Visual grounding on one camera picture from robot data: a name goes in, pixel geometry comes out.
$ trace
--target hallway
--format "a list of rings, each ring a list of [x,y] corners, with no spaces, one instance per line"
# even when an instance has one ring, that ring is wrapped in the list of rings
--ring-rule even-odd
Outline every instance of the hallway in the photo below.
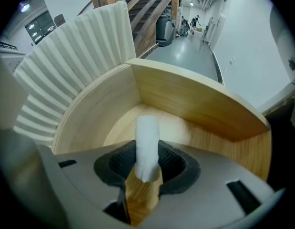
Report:
[[[211,50],[200,40],[201,35],[175,38],[172,44],[158,47],[146,59],[176,65],[218,81]]]

